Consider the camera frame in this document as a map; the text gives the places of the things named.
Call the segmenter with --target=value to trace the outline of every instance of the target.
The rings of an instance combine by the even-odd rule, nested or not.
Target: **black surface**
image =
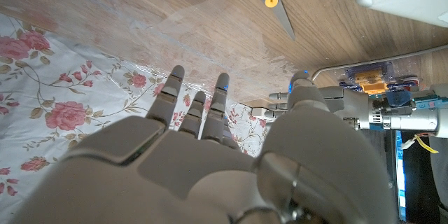
[[[393,193],[397,215],[399,216],[400,210],[398,207],[396,137],[395,130],[386,131],[384,137],[384,150],[386,151],[386,168],[391,183],[391,193]]]
[[[402,132],[402,140],[412,139],[416,132]],[[421,138],[429,145],[428,137]],[[411,223],[440,223],[439,196],[435,189],[429,151],[417,142],[404,151],[406,219]]]

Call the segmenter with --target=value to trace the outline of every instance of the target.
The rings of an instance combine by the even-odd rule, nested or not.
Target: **floral bedsheet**
[[[14,217],[46,172],[88,134],[129,115],[144,116],[166,79],[156,67],[0,14],[0,223]],[[183,85],[170,128],[179,127],[198,90]],[[266,122],[234,101],[227,101],[227,117],[240,148],[257,155]]]

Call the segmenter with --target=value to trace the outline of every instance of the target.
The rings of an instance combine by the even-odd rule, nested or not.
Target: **gray robot finger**
[[[273,122],[266,122],[266,128],[269,131],[272,127]]]
[[[222,73],[216,81],[215,93],[211,99],[209,113],[205,119],[204,129],[202,130],[202,140],[214,140],[222,143],[225,102],[227,99],[227,89],[229,87],[229,76]]]
[[[272,93],[269,94],[269,99],[284,99],[287,100],[289,93]]]
[[[293,111],[301,106],[311,106],[329,111],[319,89],[309,80],[307,71],[298,71],[295,73],[290,83],[292,90],[288,98],[289,111]]]
[[[268,109],[271,110],[288,110],[288,103],[278,103],[278,104],[269,104],[267,105]]]
[[[265,117],[267,118],[278,118],[279,116],[286,113],[286,111],[266,111]]]
[[[169,122],[171,122],[184,74],[185,70],[182,66],[175,66],[173,68],[173,71],[168,76],[167,82],[155,98],[154,104],[151,106],[148,114],[146,114],[146,118],[158,120],[163,123],[165,129],[168,129]]]
[[[202,112],[204,111],[205,94],[199,91],[193,99],[190,109],[183,118],[183,122],[179,127],[179,131],[187,132],[197,138],[201,127]]]
[[[223,142],[224,146],[232,148],[236,151],[241,152],[241,148],[238,146],[238,143],[233,141],[232,133],[229,128],[229,120],[227,117],[224,117],[224,131],[223,131]]]

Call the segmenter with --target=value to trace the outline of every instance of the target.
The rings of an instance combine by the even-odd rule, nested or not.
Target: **yellow wire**
[[[420,146],[425,148],[427,151],[429,151],[430,153],[439,153],[438,151],[434,150],[433,148],[427,146],[420,138],[420,136],[414,135],[414,138],[419,142]]]

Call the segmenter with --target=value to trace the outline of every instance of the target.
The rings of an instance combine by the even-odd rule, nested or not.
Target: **transparent plastic sheet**
[[[241,103],[282,91],[296,72],[265,46],[259,27],[225,0],[0,0],[0,6],[162,73],[182,64],[185,81],[208,91],[227,72],[229,97]]]
[[[429,88],[432,84],[446,83],[448,82],[448,79],[446,79],[443,74],[446,71],[444,69],[445,64],[436,64],[436,62],[444,61],[445,51],[446,50],[441,50],[431,54],[389,60],[387,62],[392,63],[393,68],[391,75],[397,81],[406,77],[417,77],[419,79],[419,86],[422,90]],[[347,69],[350,69],[350,67],[324,71],[317,77],[316,82],[319,83],[320,78],[331,78],[335,85],[340,81],[349,82],[346,75]]]

